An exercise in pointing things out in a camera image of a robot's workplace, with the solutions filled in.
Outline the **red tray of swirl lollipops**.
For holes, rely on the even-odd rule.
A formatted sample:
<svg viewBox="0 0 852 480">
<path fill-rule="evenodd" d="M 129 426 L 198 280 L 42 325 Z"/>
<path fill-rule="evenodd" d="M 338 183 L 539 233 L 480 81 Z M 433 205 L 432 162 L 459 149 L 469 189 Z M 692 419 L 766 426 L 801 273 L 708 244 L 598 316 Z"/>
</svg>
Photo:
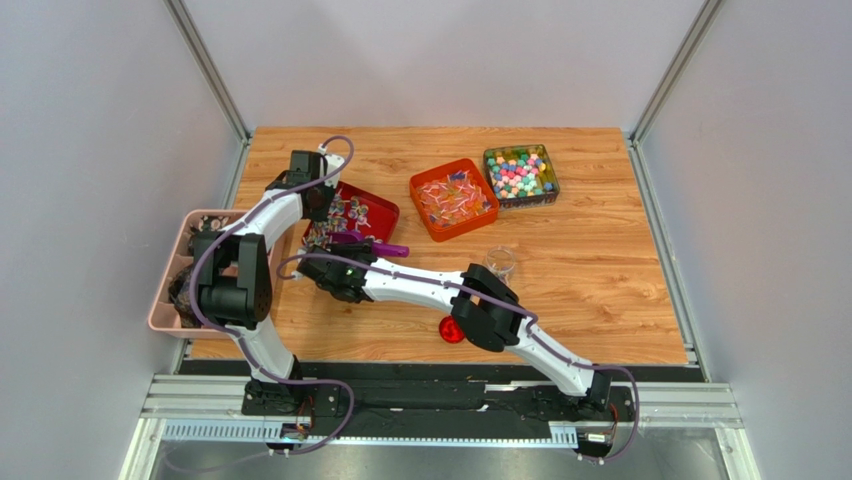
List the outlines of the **red tray of swirl lollipops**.
<svg viewBox="0 0 852 480">
<path fill-rule="evenodd" d="M 399 207 L 354 185 L 340 182 L 326 220 L 311 222 L 301 245 L 327 245 L 332 233 L 355 232 L 377 243 L 389 243 L 400 216 Z"/>
</svg>

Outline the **purple plastic scoop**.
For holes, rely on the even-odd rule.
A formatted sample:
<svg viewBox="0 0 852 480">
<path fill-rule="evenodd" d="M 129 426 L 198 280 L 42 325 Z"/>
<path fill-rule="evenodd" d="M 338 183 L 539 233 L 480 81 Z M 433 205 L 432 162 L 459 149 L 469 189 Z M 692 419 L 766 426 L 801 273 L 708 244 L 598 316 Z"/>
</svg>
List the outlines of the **purple plastic scoop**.
<svg viewBox="0 0 852 480">
<path fill-rule="evenodd" d="M 410 249 L 406 246 L 376 242 L 374 239 L 367 238 L 357 231 L 332 232 L 330 234 L 330 240 L 332 243 L 337 244 L 366 242 L 370 245 L 372 253 L 379 257 L 405 258 L 410 255 Z"/>
</svg>

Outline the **clear plastic jar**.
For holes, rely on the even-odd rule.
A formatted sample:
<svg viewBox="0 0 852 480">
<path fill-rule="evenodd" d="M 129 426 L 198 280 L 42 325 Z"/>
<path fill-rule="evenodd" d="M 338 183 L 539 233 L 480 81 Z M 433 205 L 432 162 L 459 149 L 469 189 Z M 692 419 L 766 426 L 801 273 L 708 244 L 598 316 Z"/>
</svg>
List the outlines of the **clear plastic jar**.
<svg viewBox="0 0 852 480">
<path fill-rule="evenodd" d="M 509 284 L 516 272 L 517 259 L 509 247 L 496 246 L 485 254 L 484 264 L 501 282 Z"/>
</svg>

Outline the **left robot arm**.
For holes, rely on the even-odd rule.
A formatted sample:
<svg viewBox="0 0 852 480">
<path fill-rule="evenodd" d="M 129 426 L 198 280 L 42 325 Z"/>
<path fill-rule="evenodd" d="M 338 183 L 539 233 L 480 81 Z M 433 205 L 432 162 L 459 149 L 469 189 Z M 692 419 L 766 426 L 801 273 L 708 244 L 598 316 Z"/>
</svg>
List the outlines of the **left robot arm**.
<svg viewBox="0 0 852 480">
<path fill-rule="evenodd" d="M 270 316 L 274 288 L 268 253 L 299 221 L 325 218 L 349 160 L 324 147 L 293 151 L 288 169 L 254 207 L 196 242 L 188 283 L 192 312 L 233 340 L 251 367 L 252 380 L 287 396 L 307 382 Z"/>
</svg>

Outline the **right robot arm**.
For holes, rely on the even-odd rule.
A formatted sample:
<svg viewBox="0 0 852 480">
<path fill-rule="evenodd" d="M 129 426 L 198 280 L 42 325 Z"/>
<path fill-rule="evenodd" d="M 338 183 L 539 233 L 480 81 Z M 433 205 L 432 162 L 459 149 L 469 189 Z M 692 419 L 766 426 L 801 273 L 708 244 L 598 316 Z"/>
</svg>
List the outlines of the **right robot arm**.
<svg viewBox="0 0 852 480">
<path fill-rule="evenodd" d="M 542 329 L 538 316 L 483 265 L 453 272 L 406 267 L 362 244 L 345 244 L 339 253 L 314 246 L 290 260 L 299 275 L 339 301 L 399 302 L 440 311 L 477 348 L 517 356 L 583 407 L 608 407 L 609 379 Z"/>
</svg>

